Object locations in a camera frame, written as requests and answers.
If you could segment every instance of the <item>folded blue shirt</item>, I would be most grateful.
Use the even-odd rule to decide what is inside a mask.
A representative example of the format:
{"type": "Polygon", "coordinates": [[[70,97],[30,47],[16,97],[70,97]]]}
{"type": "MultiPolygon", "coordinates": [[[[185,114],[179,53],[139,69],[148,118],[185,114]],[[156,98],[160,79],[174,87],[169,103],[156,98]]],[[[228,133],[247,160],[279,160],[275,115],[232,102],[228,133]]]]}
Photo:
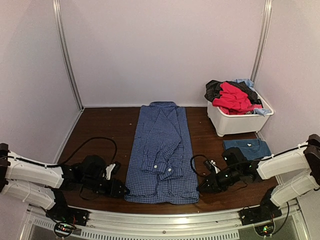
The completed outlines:
{"type": "Polygon", "coordinates": [[[271,156],[267,143],[259,138],[225,140],[223,141],[223,147],[225,150],[232,147],[239,148],[249,161],[271,156]]]}
{"type": "Polygon", "coordinates": [[[186,109],[174,102],[142,106],[125,183],[130,194],[124,199],[147,204],[197,203],[192,156],[186,109]]]}

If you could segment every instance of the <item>white robotic arm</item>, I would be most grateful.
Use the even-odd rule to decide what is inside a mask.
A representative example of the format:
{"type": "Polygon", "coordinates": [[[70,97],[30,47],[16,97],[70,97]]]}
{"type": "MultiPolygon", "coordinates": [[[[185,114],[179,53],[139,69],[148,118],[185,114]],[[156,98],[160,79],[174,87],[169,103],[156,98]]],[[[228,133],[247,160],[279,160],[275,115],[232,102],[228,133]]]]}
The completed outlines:
{"type": "Polygon", "coordinates": [[[61,190],[81,184],[100,195],[122,198],[129,190],[120,180],[111,178],[120,166],[118,162],[107,165],[97,155],[73,165],[46,164],[9,151],[7,144],[0,143],[0,194],[39,206],[57,221],[72,224],[75,220],[85,226],[88,211],[69,207],[61,190]]]}
{"type": "Polygon", "coordinates": [[[204,162],[211,174],[205,176],[199,185],[200,192],[220,193],[227,191],[229,186],[238,181],[250,184],[296,170],[302,171],[286,183],[269,189],[260,206],[255,208],[256,212],[250,217],[248,213],[254,212],[253,208],[240,211],[242,224],[269,220],[274,213],[279,216],[280,206],[320,187],[320,137],[316,134],[310,135],[306,142],[293,149],[263,159],[248,161],[237,147],[227,149],[222,157],[227,167],[219,172],[213,168],[208,159],[204,162]]]}

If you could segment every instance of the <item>dark wood surface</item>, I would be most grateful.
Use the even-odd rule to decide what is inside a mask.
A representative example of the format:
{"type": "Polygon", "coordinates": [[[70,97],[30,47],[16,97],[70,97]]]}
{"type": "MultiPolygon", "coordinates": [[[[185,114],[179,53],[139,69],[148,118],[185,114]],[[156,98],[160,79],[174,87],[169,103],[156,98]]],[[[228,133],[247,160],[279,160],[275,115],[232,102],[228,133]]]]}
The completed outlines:
{"type": "MultiPolygon", "coordinates": [[[[118,146],[115,160],[122,164],[115,177],[125,183],[139,112],[139,107],[86,108],[74,128],[59,162],[65,160],[88,138],[97,136],[110,137],[116,141],[118,146]]],[[[187,107],[186,113],[193,154],[204,154],[208,158],[214,159],[221,168],[226,167],[221,157],[224,151],[223,140],[256,137],[254,133],[218,137],[213,124],[207,116],[206,107],[187,107]]],[[[68,164],[81,162],[87,155],[92,154],[99,155],[106,162],[109,162],[113,152],[114,146],[112,143],[100,139],[93,140],[85,145],[68,164]]],[[[199,173],[207,173],[202,162],[203,159],[196,161],[196,169],[199,173]]],[[[272,178],[260,183],[249,184],[246,188],[239,189],[244,186],[243,183],[239,182],[226,192],[201,194],[198,203],[187,205],[173,205],[170,203],[142,204],[105,196],[86,201],[79,197],[79,189],[65,191],[64,194],[69,205],[80,208],[134,214],[183,214],[258,205],[266,190],[276,184],[276,179],[272,178]]],[[[95,197],[91,192],[84,192],[83,195],[87,198],[95,197]]]]}

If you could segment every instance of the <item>wire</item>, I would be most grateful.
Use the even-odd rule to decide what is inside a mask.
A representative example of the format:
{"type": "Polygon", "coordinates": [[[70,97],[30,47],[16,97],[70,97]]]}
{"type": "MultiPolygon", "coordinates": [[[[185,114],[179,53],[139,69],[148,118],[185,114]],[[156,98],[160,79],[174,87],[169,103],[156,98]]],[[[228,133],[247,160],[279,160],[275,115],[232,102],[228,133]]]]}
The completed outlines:
{"type": "MultiPolygon", "coordinates": [[[[73,153],[71,153],[71,155],[63,162],[59,163],[59,164],[53,164],[53,165],[47,165],[47,164],[43,164],[43,163],[40,163],[40,162],[35,162],[35,161],[32,161],[32,160],[28,160],[28,159],[24,159],[22,157],[17,157],[16,159],[21,161],[21,162],[25,162],[25,163],[28,163],[28,164],[33,164],[33,165],[37,165],[37,166],[40,166],[40,167],[44,167],[44,168],[58,168],[58,167],[61,167],[63,165],[65,165],[67,162],[70,161],[70,159],[72,159],[72,157],[84,146],[86,145],[88,142],[92,141],[92,140],[95,140],[95,139],[103,139],[103,140],[108,140],[110,142],[113,143],[114,145],[114,154],[112,156],[112,159],[111,159],[111,163],[113,163],[113,161],[115,160],[116,158],[116,155],[117,155],[117,151],[118,151],[118,147],[117,147],[117,143],[116,141],[114,141],[113,139],[109,138],[109,137],[105,137],[105,136],[95,136],[95,137],[91,137],[89,138],[88,140],[84,141],[76,150],[73,151],[73,153]]],[[[14,159],[13,156],[3,156],[1,157],[0,159],[4,159],[4,158],[12,158],[14,159]]]]}
{"type": "Polygon", "coordinates": [[[245,186],[241,186],[241,187],[239,187],[237,190],[232,191],[231,193],[235,193],[235,192],[237,192],[237,191],[240,190],[240,189],[245,189],[246,187],[248,187],[248,183],[246,183],[246,182],[244,182],[244,181],[242,181],[242,182],[245,184],[245,186]]]}
{"type": "Polygon", "coordinates": [[[299,148],[304,148],[304,147],[308,147],[308,146],[310,146],[310,145],[309,145],[309,144],[306,144],[306,145],[302,145],[302,146],[296,146],[296,147],[294,147],[294,148],[291,148],[291,149],[282,151],[282,152],[280,152],[280,153],[277,153],[276,155],[271,156],[271,157],[268,157],[268,158],[266,158],[266,159],[253,160],[253,161],[256,161],[256,162],[258,162],[258,161],[259,161],[259,162],[267,161],[267,160],[270,160],[270,159],[272,159],[272,158],[274,158],[274,157],[277,157],[277,156],[279,156],[279,155],[286,154],[286,153],[291,152],[291,151],[293,151],[293,150],[297,150],[297,149],[299,149],[299,148]]]}
{"type": "Polygon", "coordinates": [[[278,233],[278,232],[279,232],[279,231],[284,227],[285,223],[286,223],[286,222],[287,222],[287,220],[288,220],[289,212],[290,212],[289,202],[286,202],[286,205],[288,206],[288,212],[286,213],[286,217],[285,217],[285,219],[284,219],[284,221],[283,221],[282,225],[279,227],[279,229],[278,229],[277,231],[273,232],[273,233],[272,233],[272,235],[277,234],[277,233],[278,233]]]}
{"type": "Polygon", "coordinates": [[[79,197],[82,198],[83,200],[93,201],[93,200],[96,200],[98,197],[100,197],[100,193],[98,193],[97,196],[94,198],[86,198],[86,197],[82,196],[83,190],[84,190],[84,185],[81,186],[80,191],[79,191],[79,197]]]}
{"type": "MultiPolygon", "coordinates": [[[[202,175],[202,174],[198,173],[198,172],[196,171],[196,169],[194,168],[194,165],[196,165],[196,163],[194,163],[194,165],[193,165],[193,159],[195,159],[195,158],[197,158],[197,157],[205,158],[205,159],[206,159],[207,161],[209,161],[209,162],[210,162],[210,160],[209,160],[205,155],[203,155],[203,154],[194,155],[194,156],[190,159],[190,166],[191,166],[192,171],[195,172],[195,174],[197,174],[199,177],[201,177],[201,178],[206,178],[208,175],[202,175]]],[[[221,171],[220,167],[218,167],[218,166],[215,165],[215,164],[212,164],[212,165],[215,166],[217,169],[219,169],[219,170],[221,171]]]]}
{"type": "Polygon", "coordinates": [[[112,164],[116,158],[116,155],[117,155],[117,151],[118,151],[118,147],[117,147],[117,143],[115,140],[113,140],[112,138],[109,138],[109,137],[105,137],[105,136],[94,136],[94,137],[91,137],[89,138],[88,140],[84,141],[76,150],[73,151],[73,153],[71,153],[71,155],[63,162],[57,164],[57,165],[64,165],[66,164],[67,162],[69,162],[70,159],[73,158],[73,156],[84,146],[86,145],[88,142],[92,141],[92,140],[95,140],[95,139],[103,139],[103,140],[108,140],[110,142],[113,143],[114,145],[114,154],[112,156],[112,159],[111,159],[111,162],[110,164],[112,164]]]}
{"type": "Polygon", "coordinates": [[[52,221],[54,221],[56,224],[58,223],[56,220],[54,220],[50,214],[47,212],[47,210],[45,210],[42,206],[40,207],[44,212],[45,212],[45,215],[48,216],[52,221]]]}

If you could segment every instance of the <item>laundry basket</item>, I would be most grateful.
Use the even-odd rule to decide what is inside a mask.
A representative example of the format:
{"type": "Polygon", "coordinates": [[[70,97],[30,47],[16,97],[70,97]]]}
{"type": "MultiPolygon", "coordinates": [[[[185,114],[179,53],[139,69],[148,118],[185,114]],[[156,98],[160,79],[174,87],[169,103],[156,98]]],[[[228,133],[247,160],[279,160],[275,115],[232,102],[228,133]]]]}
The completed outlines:
{"type": "Polygon", "coordinates": [[[270,116],[274,114],[274,110],[259,94],[258,97],[261,99],[263,107],[269,109],[271,113],[265,116],[259,114],[228,115],[222,112],[220,107],[213,106],[212,102],[208,101],[207,113],[215,127],[216,134],[223,137],[226,134],[260,131],[270,116]]]}

